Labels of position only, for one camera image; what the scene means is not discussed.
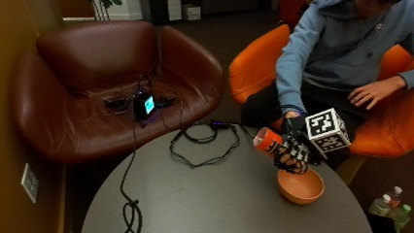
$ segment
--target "chair back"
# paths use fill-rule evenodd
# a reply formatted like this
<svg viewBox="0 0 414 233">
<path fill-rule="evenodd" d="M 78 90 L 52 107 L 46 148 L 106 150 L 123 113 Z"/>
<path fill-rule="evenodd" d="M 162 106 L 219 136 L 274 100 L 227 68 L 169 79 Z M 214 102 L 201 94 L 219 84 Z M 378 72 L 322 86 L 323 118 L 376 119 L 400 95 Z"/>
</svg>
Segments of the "chair back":
<svg viewBox="0 0 414 233">
<path fill-rule="evenodd" d="M 392 46 L 386 52 L 380 62 L 378 80 L 384 80 L 404 71 L 411 62 L 414 62 L 414 58 L 402 46 Z"/>
<path fill-rule="evenodd" d="M 234 58 L 229 67 L 229 80 L 231 95 L 239 104 L 275 79 L 275 61 L 289 36 L 289 26 L 282 24 L 257 38 Z"/>
<path fill-rule="evenodd" d="M 41 58 L 70 93 L 98 95 L 110 88 L 137 83 L 158 65 L 154 26 L 146 21 L 84 23 L 41 35 Z"/>
</svg>

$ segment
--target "round table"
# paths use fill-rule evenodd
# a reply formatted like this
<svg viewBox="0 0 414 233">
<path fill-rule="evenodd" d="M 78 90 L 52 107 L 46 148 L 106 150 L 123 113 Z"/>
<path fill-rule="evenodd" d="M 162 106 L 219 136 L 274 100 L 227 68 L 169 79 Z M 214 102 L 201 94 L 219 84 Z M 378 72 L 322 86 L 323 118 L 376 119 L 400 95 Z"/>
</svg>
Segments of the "round table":
<svg viewBox="0 0 414 233">
<path fill-rule="evenodd" d="M 226 158 L 195 169 L 170 155 L 169 142 L 177 131 L 135 151 L 123 190 L 139 201 L 142 233 L 371 232 L 347 186 L 326 165 L 311 167 L 323 179 L 322 196 L 307 205 L 293 204 L 278 190 L 271 157 L 255 150 L 239 126 L 237 132 L 241 142 Z M 203 126 L 191 127 L 189 133 L 194 137 L 210 135 Z M 234 142 L 231 130 L 221 129 L 205 145 L 181 137 L 174 151 L 199 163 L 222 155 Z M 114 168 L 96 194 L 82 233 L 126 229 L 119 183 L 130 158 Z"/>
</svg>

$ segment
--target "electronic device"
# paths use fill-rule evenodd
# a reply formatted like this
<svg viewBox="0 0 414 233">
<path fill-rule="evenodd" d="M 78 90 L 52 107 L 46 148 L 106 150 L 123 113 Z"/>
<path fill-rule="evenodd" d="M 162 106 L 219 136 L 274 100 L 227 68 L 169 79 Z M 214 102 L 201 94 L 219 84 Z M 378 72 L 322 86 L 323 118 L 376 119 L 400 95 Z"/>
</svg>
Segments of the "electronic device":
<svg viewBox="0 0 414 233">
<path fill-rule="evenodd" d="M 154 97 L 150 92 L 137 92 L 133 95 L 134 119 L 147 119 L 155 109 Z"/>
</svg>

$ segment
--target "plastic bottle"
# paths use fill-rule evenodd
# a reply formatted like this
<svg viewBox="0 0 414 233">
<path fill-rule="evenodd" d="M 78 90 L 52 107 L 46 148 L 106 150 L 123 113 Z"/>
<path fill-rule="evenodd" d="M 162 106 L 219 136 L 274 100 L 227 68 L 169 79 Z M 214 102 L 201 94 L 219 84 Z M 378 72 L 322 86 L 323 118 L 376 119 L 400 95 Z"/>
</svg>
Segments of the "plastic bottle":
<svg viewBox="0 0 414 233">
<path fill-rule="evenodd" d="M 367 212 L 376 216 L 387 216 L 390 212 L 390 200 L 391 198 L 386 194 L 382 198 L 376 198 Z"/>
<path fill-rule="evenodd" d="M 400 202 L 400 192 L 402 188 L 395 186 L 391 191 L 387 192 L 387 196 L 391 198 L 390 207 L 394 209 L 398 207 Z"/>
<path fill-rule="evenodd" d="M 392 220 L 392 225 L 394 225 L 396 232 L 399 232 L 399 230 L 403 228 L 406 223 L 408 223 L 410 212 L 411 212 L 411 207 L 408 205 L 402 205 L 399 208 L 396 208 L 395 210 L 390 212 L 388 217 Z"/>
</svg>

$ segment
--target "wall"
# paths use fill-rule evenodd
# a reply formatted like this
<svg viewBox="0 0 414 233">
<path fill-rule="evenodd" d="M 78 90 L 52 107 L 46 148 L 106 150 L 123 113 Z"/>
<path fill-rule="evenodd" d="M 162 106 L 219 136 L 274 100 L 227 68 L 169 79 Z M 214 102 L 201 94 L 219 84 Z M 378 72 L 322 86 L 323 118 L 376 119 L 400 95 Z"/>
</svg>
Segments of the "wall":
<svg viewBox="0 0 414 233">
<path fill-rule="evenodd" d="M 62 229 L 62 166 L 40 159 L 20 140 L 9 116 L 9 83 L 18 53 L 40 33 L 61 26 L 56 0 L 1 1 L 0 8 L 0 232 L 56 233 Z M 40 180 L 33 204 L 20 185 L 29 163 Z"/>
</svg>

